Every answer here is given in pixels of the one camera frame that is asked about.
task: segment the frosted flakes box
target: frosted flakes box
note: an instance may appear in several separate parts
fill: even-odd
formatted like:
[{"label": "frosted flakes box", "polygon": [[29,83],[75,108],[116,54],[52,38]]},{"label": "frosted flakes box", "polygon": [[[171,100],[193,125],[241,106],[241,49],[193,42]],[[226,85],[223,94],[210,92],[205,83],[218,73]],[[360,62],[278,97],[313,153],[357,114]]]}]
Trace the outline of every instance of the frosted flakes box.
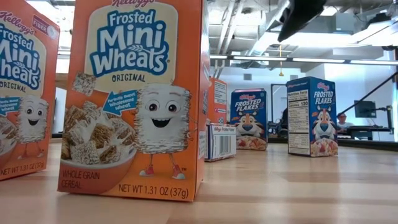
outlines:
[{"label": "frosted flakes box", "polygon": [[59,27],[23,0],[0,8],[0,180],[47,165]]},{"label": "frosted flakes box", "polygon": [[289,154],[338,154],[335,83],[315,77],[287,82]]},{"label": "frosted flakes box", "polygon": [[59,191],[194,199],[207,148],[205,9],[76,1]]},{"label": "frosted flakes box", "polygon": [[230,121],[236,126],[237,149],[266,150],[267,92],[264,89],[233,91]]}]

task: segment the person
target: person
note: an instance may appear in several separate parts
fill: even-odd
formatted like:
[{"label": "person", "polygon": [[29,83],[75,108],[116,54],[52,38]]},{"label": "person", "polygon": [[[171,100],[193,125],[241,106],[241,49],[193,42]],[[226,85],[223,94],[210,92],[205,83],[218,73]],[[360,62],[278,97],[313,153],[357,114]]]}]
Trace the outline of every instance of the person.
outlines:
[{"label": "person", "polygon": [[347,132],[347,128],[354,126],[353,123],[350,122],[346,122],[347,116],[342,113],[338,115],[338,122],[337,122],[337,126],[340,128],[340,130],[338,130],[338,133],[346,133]]}]

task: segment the red sneaker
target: red sneaker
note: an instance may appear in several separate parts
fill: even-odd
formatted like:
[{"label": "red sneaker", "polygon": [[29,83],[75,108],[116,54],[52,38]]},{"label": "red sneaker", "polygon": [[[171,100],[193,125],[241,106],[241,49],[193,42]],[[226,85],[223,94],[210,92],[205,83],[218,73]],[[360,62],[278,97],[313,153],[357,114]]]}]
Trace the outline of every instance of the red sneaker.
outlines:
[{"label": "red sneaker", "polygon": [[185,180],[185,175],[181,172],[178,165],[173,166],[173,178],[177,180]]},{"label": "red sneaker", "polygon": [[154,166],[149,165],[147,169],[140,171],[139,175],[143,177],[149,177],[155,175]]}]

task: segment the wooden table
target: wooden table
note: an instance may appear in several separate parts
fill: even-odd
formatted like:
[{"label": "wooden table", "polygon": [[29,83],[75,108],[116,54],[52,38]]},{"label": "wooden table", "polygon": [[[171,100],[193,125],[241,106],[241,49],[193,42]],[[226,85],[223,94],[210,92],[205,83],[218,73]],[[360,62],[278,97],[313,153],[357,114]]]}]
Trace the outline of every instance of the wooden table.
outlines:
[{"label": "wooden table", "polygon": [[0,182],[0,223],[398,223],[398,153],[286,151],[271,144],[206,164],[196,201],[179,203],[58,193],[60,145],[52,144],[46,171]]}]

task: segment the blue cereal box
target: blue cereal box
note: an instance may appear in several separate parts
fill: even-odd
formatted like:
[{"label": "blue cereal box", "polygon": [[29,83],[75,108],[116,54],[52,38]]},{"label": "blue cereal box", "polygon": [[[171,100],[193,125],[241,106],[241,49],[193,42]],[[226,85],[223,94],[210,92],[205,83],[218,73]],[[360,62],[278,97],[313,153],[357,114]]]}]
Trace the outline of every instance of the blue cereal box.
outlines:
[{"label": "blue cereal box", "polygon": [[304,77],[287,82],[289,154],[338,154],[334,82]]},{"label": "blue cereal box", "polygon": [[231,124],[236,126],[236,148],[266,150],[267,92],[235,90],[231,95]]}]

